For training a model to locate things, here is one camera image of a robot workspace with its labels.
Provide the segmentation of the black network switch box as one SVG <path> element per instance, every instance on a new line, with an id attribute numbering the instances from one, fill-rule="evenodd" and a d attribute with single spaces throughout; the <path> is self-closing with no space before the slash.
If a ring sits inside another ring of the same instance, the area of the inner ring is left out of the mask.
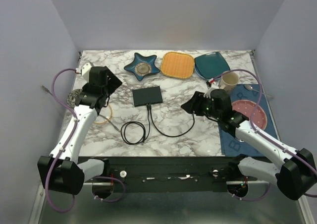
<path id="1" fill-rule="evenodd" d="M 132 90 L 134 107 L 163 102 L 160 86 Z"/>

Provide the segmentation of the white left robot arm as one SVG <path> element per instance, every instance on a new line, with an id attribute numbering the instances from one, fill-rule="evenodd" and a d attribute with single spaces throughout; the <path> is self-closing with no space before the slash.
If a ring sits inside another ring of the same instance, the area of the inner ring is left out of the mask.
<path id="1" fill-rule="evenodd" d="M 79 153 L 85 137 L 106 107 L 112 93 L 122 82 L 106 66 L 88 66 L 76 70 L 86 80 L 82 91 L 75 97 L 75 106 L 67 107 L 72 118 L 56 147 L 48 156 L 38 160 L 38 170 L 45 190 L 77 195 L 84 182 L 96 178 L 104 182 L 109 178 L 107 161 L 88 159 L 79 163 Z"/>

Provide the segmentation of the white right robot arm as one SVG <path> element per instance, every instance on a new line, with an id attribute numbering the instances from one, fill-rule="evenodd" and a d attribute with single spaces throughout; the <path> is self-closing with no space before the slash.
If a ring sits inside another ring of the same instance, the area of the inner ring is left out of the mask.
<path id="1" fill-rule="evenodd" d="M 217 121 L 222 131 L 248 143 L 268 158 L 268 162 L 261 162 L 246 155 L 237 156 L 228 167 L 231 179 L 250 176 L 269 182 L 291 200 L 306 195 L 317 183 L 312 153 L 285 145 L 254 125 L 249 117 L 233 109 L 230 96 L 223 89 L 211 89 L 207 94 L 196 91 L 181 108 L 188 114 Z"/>

